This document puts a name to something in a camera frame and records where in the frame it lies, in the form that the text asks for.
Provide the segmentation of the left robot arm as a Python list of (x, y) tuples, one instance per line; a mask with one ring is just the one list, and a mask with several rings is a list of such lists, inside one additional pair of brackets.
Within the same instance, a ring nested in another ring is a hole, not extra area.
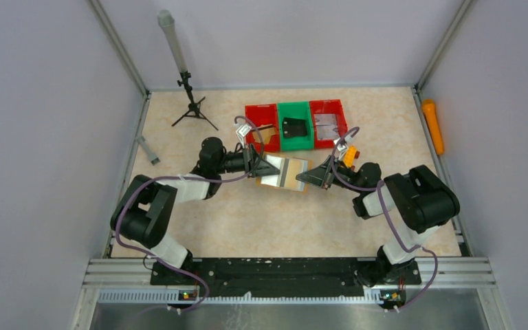
[(237, 144), (227, 151), (219, 138), (207, 137), (189, 174), (157, 181), (135, 176), (111, 217), (110, 227), (117, 236), (135, 241), (171, 267), (182, 269), (193, 255), (168, 233), (174, 206), (213, 197), (222, 185), (221, 176), (238, 172), (247, 177), (280, 173), (252, 144)]

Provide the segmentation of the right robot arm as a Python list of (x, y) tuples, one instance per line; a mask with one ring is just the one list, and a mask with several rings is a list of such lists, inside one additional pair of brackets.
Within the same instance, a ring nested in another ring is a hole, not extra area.
[(394, 237), (382, 245), (375, 260), (363, 265), (361, 274), (385, 279), (407, 268), (429, 236), (460, 212), (460, 203), (427, 166), (405, 175), (382, 177), (379, 164), (367, 162), (353, 170), (328, 157), (321, 165), (296, 176), (306, 184), (328, 189), (333, 185), (358, 192), (353, 209), (362, 219), (384, 215)]

